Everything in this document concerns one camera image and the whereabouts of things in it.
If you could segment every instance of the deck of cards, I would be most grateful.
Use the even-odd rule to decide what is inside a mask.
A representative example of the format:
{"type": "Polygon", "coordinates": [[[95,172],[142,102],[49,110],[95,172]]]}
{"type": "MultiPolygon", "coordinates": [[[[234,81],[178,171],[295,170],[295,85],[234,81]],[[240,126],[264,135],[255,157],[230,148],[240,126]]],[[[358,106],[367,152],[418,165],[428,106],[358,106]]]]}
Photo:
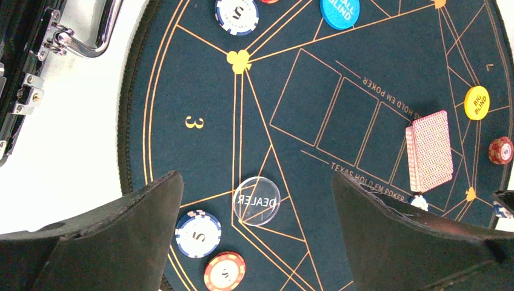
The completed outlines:
{"type": "Polygon", "coordinates": [[[405,134],[410,190],[424,193],[450,181],[453,161],[446,111],[414,120],[405,134]]]}

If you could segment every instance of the poker table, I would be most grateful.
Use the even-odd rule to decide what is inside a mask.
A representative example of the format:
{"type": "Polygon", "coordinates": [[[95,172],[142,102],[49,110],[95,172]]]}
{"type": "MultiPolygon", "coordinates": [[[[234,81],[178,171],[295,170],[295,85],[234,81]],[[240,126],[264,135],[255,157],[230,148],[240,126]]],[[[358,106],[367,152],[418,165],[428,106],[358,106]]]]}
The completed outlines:
{"type": "Polygon", "coordinates": [[[440,110],[453,178],[424,194],[429,211],[492,226],[491,194],[511,170],[488,158],[491,141],[512,137],[510,49],[493,1],[442,2],[361,0],[355,25],[335,30],[318,0],[257,1],[256,29],[233,36],[214,0],[149,1],[121,91],[122,188],[180,171],[179,217],[202,209],[222,227],[203,258],[172,239],[164,275],[173,290],[206,290],[205,266],[228,250],[246,263],[237,290],[354,290],[334,172],[408,202],[405,128],[440,110]],[[490,95],[480,121],[463,108],[476,85],[490,95]],[[232,212],[235,189],[253,176],[281,193],[277,215],[256,227],[232,212]]]}

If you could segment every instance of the briefcase handle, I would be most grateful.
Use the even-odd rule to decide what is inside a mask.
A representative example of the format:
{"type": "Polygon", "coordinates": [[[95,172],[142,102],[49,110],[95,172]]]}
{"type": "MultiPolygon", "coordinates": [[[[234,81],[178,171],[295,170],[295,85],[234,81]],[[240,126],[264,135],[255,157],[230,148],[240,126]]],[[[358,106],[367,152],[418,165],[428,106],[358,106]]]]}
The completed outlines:
{"type": "Polygon", "coordinates": [[[66,55],[67,52],[71,52],[84,58],[96,58],[101,56],[109,46],[122,3],[123,0],[106,0],[96,35],[95,46],[88,46],[76,39],[73,36],[74,31],[71,28],[59,23],[61,20],[61,12],[59,10],[51,11],[44,41],[41,44],[41,48],[36,53],[38,59],[43,61],[48,56],[49,52],[58,55],[66,55]]]}

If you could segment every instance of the yellow club symbol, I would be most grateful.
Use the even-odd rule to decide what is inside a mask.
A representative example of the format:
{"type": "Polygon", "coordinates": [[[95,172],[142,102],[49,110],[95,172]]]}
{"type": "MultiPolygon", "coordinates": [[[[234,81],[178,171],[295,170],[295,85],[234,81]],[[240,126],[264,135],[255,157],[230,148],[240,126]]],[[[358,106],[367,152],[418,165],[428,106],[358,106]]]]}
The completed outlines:
{"type": "Polygon", "coordinates": [[[466,191],[466,201],[471,202],[476,198],[475,189],[473,187],[470,187],[468,191],[466,191]]]}
{"type": "Polygon", "coordinates": [[[439,9],[446,5],[446,0],[434,0],[435,8],[439,9]]]}
{"type": "Polygon", "coordinates": [[[244,69],[250,70],[252,64],[248,63],[250,54],[246,50],[240,50],[239,53],[231,51],[227,54],[227,62],[232,65],[234,73],[240,75],[244,73],[244,69]]]}

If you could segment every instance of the yellow big blind button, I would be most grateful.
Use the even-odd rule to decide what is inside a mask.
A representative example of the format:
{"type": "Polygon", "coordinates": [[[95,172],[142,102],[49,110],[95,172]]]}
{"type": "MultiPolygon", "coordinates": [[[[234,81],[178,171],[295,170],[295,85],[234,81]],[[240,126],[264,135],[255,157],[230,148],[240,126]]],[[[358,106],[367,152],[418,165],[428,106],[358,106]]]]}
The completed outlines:
{"type": "Polygon", "coordinates": [[[480,120],[486,117],[489,111],[489,93],[482,86],[475,86],[469,89],[464,99],[464,110],[471,120],[480,120]]]}

